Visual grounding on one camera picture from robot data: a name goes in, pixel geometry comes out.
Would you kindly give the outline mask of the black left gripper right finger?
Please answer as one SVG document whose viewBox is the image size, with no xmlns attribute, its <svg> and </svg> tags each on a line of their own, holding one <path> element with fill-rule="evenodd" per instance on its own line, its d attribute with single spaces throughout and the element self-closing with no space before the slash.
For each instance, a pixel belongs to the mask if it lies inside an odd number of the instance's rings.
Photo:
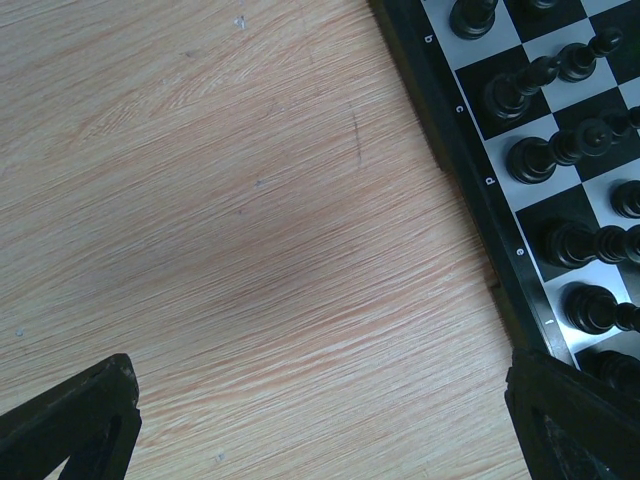
<svg viewBox="0 0 640 480">
<path fill-rule="evenodd" d="M 583 372 L 516 349 L 505 402 L 533 479 L 639 477 L 639 360 L 595 355 Z"/>
</svg>

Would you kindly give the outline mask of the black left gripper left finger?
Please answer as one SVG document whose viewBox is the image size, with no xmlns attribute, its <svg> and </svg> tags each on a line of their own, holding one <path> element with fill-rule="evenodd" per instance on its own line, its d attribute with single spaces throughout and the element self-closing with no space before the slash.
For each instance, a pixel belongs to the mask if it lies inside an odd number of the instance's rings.
<svg viewBox="0 0 640 480">
<path fill-rule="evenodd" d="M 1 416 L 1 477 L 123 479 L 141 430 L 139 386 L 117 353 Z"/>
</svg>

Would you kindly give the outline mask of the black white chess board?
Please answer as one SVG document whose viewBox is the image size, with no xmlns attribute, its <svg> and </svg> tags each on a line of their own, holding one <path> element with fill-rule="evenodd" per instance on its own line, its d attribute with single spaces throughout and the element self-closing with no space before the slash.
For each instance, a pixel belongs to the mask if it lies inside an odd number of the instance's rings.
<svg viewBox="0 0 640 480">
<path fill-rule="evenodd" d="M 639 388 L 639 5 L 374 1 L 513 342 Z"/>
</svg>

